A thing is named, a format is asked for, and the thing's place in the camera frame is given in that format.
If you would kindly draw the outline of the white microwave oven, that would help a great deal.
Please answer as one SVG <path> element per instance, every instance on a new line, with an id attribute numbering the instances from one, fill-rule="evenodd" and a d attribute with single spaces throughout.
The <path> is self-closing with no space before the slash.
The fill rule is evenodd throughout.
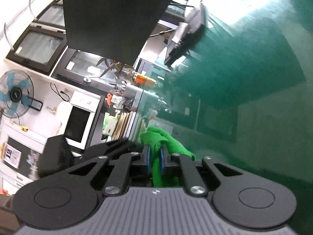
<path id="1" fill-rule="evenodd" d="M 74 91 L 69 102 L 63 101 L 58 105 L 58 133 L 65 136 L 70 146 L 85 150 L 99 102 L 97 98 Z"/>

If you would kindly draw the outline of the black laptop stand tray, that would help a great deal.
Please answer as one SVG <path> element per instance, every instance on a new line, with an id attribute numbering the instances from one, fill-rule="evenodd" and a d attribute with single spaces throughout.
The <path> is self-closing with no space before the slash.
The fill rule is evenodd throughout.
<path id="1" fill-rule="evenodd" d="M 199 40 L 206 28 L 205 6 L 199 2 L 180 22 L 167 44 L 164 64 L 170 67 L 183 53 Z"/>

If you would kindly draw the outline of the green cleaning cloth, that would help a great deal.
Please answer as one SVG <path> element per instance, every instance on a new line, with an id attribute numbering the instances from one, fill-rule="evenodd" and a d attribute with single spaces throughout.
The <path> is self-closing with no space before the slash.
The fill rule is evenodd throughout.
<path id="1" fill-rule="evenodd" d="M 166 146 L 169 154 L 185 154 L 193 161 L 196 160 L 195 155 L 181 145 L 168 132 L 161 128 L 148 127 L 146 132 L 140 134 L 142 144 L 151 147 L 151 173 L 153 187 L 178 187 L 179 179 L 174 175 L 165 175 L 161 172 L 161 148 Z"/>

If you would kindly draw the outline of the grey box on side desk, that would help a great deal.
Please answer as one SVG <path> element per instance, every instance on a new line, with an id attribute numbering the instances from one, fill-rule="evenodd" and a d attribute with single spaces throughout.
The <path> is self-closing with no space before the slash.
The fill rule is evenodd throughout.
<path id="1" fill-rule="evenodd" d="M 138 105 L 143 94 L 143 89 L 140 87 L 136 87 L 130 83 L 127 83 L 122 96 L 124 98 L 132 99 L 134 105 Z"/>

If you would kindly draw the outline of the blue wall fan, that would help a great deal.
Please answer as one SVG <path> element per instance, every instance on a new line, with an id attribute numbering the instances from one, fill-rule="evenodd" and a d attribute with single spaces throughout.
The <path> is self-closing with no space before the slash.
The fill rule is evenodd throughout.
<path id="1" fill-rule="evenodd" d="M 23 70 L 9 70 L 1 76 L 1 113 L 8 118 L 20 118 L 30 108 L 34 87 Z"/>

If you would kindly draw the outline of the potted plant with red leaves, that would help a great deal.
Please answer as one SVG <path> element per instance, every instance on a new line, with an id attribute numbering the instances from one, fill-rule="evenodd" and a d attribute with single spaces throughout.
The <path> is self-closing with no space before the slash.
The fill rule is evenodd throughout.
<path id="1" fill-rule="evenodd" d="M 98 67 L 100 64 L 105 63 L 107 69 L 105 69 L 100 76 L 98 76 L 98 78 L 103 77 L 105 74 L 107 74 L 109 71 L 111 70 L 116 70 L 116 75 L 117 77 L 120 76 L 121 72 L 123 69 L 127 69 L 127 70 L 134 70 L 134 68 L 130 65 L 127 64 L 123 64 L 119 61 L 115 61 L 115 60 L 110 60 L 109 58 L 101 58 L 98 60 L 98 62 L 96 63 L 96 67 Z"/>

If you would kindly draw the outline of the black computer monitor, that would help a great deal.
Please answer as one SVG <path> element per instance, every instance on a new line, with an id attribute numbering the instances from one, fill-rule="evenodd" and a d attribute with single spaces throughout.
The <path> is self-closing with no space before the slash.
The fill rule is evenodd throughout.
<path id="1" fill-rule="evenodd" d="M 172 0 L 63 0 L 69 48 L 133 65 Z"/>

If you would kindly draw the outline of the stack of books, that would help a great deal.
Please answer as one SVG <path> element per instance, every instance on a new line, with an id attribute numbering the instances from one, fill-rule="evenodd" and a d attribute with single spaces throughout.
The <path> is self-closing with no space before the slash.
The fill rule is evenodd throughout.
<path id="1" fill-rule="evenodd" d="M 112 140 L 128 138 L 134 143 L 141 143 L 140 134 L 146 130 L 145 119 L 137 112 L 123 112 L 112 135 Z"/>

